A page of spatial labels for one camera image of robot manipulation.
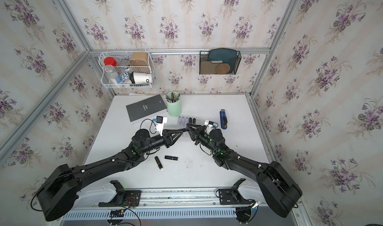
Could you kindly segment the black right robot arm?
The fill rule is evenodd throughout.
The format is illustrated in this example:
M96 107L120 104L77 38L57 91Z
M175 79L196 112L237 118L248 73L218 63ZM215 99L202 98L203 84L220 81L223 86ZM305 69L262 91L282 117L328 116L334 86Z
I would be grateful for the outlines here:
M220 129L206 132L206 126L187 124L189 136L196 145L212 152L219 167L236 171L254 180L260 187L268 206L280 217L286 218L297 205L303 193L280 163L262 163L239 155L225 144Z

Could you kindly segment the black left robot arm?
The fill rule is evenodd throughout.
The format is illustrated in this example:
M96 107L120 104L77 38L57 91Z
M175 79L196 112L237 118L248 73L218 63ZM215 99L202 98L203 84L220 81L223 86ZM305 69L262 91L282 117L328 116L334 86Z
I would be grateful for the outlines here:
M68 213L79 199L77 193L86 186L138 166L145 160L146 153L174 145L186 131L185 128L164 130L162 136L151 137L147 129L140 129L127 148L109 158L82 166L57 167L36 193L45 220L51 222Z

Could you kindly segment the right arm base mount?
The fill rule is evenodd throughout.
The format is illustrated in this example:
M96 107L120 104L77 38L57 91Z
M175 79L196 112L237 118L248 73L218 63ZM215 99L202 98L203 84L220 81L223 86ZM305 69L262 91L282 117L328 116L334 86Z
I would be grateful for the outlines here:
M254 199L245 199L239 192L239 186L245 182L245 178L239 179L231 188L217 189L215 196L219 199L220 205L252 205Z

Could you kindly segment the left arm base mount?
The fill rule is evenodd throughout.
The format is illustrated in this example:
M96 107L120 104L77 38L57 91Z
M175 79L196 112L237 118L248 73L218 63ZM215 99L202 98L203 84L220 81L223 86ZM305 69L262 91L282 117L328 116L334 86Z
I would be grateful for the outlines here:
M137 207L141 200L141 190L131 190L123 188L122 184L113 180L110 184L115 189L115 196L108 202L100 202L99 207Z

